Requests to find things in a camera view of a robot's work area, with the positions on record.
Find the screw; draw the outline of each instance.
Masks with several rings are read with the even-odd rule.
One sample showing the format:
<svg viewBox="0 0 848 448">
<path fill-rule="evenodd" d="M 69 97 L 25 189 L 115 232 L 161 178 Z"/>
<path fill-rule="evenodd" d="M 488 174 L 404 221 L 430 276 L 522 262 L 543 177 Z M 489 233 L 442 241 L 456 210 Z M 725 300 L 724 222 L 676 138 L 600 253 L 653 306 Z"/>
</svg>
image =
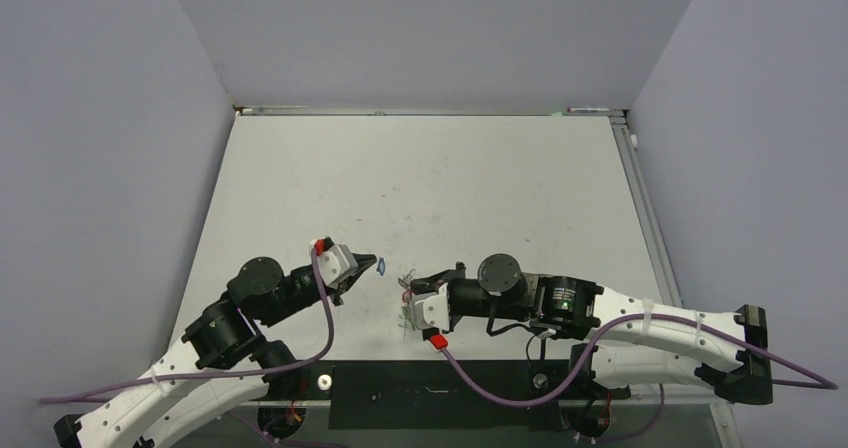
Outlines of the screw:
<svg viewBox="0 0 848 448">
<path fill-rule="evenodd" d="M 544 373 L 539 373 L 538 375 L 533 377 L 533 386 L 535 386 L 536 389 L 542 389 L 542 387 L 545 386 L 547 383 L 548 377 L 545 376 Z"/>
</svg>

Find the black cable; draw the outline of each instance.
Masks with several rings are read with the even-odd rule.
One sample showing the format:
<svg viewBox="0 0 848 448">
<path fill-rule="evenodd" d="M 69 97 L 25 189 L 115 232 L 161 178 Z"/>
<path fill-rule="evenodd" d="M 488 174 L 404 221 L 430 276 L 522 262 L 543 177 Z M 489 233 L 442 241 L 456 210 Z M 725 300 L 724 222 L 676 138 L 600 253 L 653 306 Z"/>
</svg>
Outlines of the black cable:
<svg viewBox="0 0 848 448">
<path fill-rule="evenodd" d="M 592 398 L 591 400 L 589 400 L 589 401 L 586 403 L 586 406 L 584 406 L 584 407 L 583 407 L 583 411 L 581 411 L 581 412 L 580 412 L 580 414 L 579 414 L 579 415 L 577 415 L 577 418 L 575 418 L 575 420 L 577 420 L 577 422 L 580 422 L 580 421 L 583 421 L 584 419 L 587 419 L 587 418 L 586 418 L 586 415 L 588 415 L 588 414 L 589 414 L 589 410 L 591 410 L 591 409 L 592 409 L 592 405 L 594 405 L 594 404 L 595 404 L 595 401 L 597 401 L 597 400 L 596 400 L 596 399 L 594 399 L 594 398 Z M 572 424 L 572 423 L 569 423 L 569 422 L 568 422 L 568 419 L 567 419 L 567 416 L 568 416 L 568 414 L 567 414 L 567 413 L 565 413 L 565 412 L 562 412 L 562 411 L 561 411 L 561 412 L 560 412 L 560 414 L 561 414 L 561 415 L 562 415 L 562 417 L 563 417 L 563 421 L 565 421 L 565 426 L 566 426 L 565 431 L 571 431 L 571 430 L 574 430 L 574 426 L 573 426 L 573 425 L 576 425 L 577 423 L 573 423 L 573 424 Z"/>
<path fill-rule="evenodd" d="M 490 296 L 489 297 L 489 321 L 486 322 L 486 334 L 487 335 L 498 336 L 498 335 L 502 335 L 502 334 L 506 333 L 509 330 L 514 330 L 515 328 L 521 328 L 522 330 L 524 330 L 528 333 L 534 333 L 533 330 L 531 330 L 530 328 L 528 328 L 527 326 L 525 326 L 522 323 L 513 323 L 511 325 L 506 325 L 504 327 L 498 328 L 497 330 L 494 330 L 493 328 L 495 326 L 495 313 L 497 312 L 497 310 L 498 310 L 498 299 L 493 297 L 493 296 Z"/>
<path fill-rule="evenodd" d="M 527 364 L 528 364 L 528 365 L 530 365 L 530 369 L 531 369 L 531 370 L 535 370 L 535 369 L 536 369 L 536 367 L 534 367 L 534 366 L 533 366 L 533 360 L 532 360 L 532 359 L 530 359 L 530 343 L 532 343 L 532 342 L 533 342 L 533 339 L 534 339 L 534 338 L 536 338 L 536 336 L 535 336 L 535 335 L 534 335 L 534 336 L 531 336 L 531 337 L 530 337 L 530 339 L 529 339 L 529 340 L 527 340 L 527 344 L 526 344 L 526 345 L 524 345 L 524 354 L 527 356 Z"/>
<path fill-rule="evenodd" d="M 532 343 L 535 338 L 536 338 L 536 334 L 533 333 L 533 336 L 531 336 L 530 339 L 527 340 L 527 344 L 524 345 L 524 355 L 527 357 L 527 364 L 530 365 L 531 370 L 536 369 L 536 367 L 533 366 L 533 359 L 530 358 L 530 343 Z M 541 344 L 539 345 L 539 361 L 545 361 L 545 351 L 546 351 L 546 348 L 547 348 L 547 341 L 548 340 L 546 338 L 542 338 L 542 340 L 541 340 Z"/>
</svg>

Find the white tabletop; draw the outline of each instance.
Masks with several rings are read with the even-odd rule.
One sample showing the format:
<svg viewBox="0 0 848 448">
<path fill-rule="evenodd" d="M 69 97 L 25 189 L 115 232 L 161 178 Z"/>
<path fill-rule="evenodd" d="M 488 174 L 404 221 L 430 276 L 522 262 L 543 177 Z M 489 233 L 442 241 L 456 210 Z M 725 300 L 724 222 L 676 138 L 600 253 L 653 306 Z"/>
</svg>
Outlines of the white tabletop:
<svg viewBox="0 0 848 448">
<path fill-rule="evenodd" d="M 288 272 L 308 264 L 309 241 L 326 235 L 384 257 L 387 270 L 369 270 L 333 308 L 328 359 L 441 359 L 398 327 L 397 278 L 456 261 L 473 277 L 498 252 L 524 271 L 661 299 L 606 117 L 242 116 L 172 340 L 244 262 L 270 256 Z M 457 358 L 524 357 L 524 331 L 490 338 L 484 327 L 459 323 L 448 336 Z M 317 305 L 264 332 L 299 358 L 327 334 Z M 549 356 L 568 356 L 569 342 L 550 345 Z"/>
</svg>

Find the gray wall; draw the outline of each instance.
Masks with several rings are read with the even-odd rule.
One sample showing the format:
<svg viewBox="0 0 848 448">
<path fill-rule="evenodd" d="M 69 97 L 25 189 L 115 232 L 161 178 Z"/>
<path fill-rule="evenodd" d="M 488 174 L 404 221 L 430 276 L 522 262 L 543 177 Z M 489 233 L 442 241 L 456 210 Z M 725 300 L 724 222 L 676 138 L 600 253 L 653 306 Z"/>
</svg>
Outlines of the gray wall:
<svg viewBox="0 0 848 448">
<path fill-rule="evenodd" d="M 237 104 L 630 107 L 691 0 L 179 0 Z"/>
<path fill-rule="evenodd" d="M 177 0 L 0 0 L 0 445 L 165 347 L 232 110 Z"/>
<path fill-rule="evenodd" d="M 693 0 L 631 114 L 685 303 L 764 306 L 848 384 L 846 0 Z M 779 376 L 789 376 L 776 368 Z M 734 409 L 747 447 L 844 446 L 844 392 Z"/>
</svg>

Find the round motor cap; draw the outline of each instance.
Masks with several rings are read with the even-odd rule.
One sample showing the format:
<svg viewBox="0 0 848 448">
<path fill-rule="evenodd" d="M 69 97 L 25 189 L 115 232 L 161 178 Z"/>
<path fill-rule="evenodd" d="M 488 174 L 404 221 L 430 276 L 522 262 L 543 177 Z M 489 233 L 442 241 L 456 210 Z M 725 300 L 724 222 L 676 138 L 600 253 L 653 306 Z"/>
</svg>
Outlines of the round motor cap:
<svg viewBox="0 0 848 448">
<path fill-rule="evenodd" d="M 477 269 L 477 282 L 491 295 L 498 296 L 521 281 L 518 260 L 506 253 L 491 255 Z"/>
</svg>

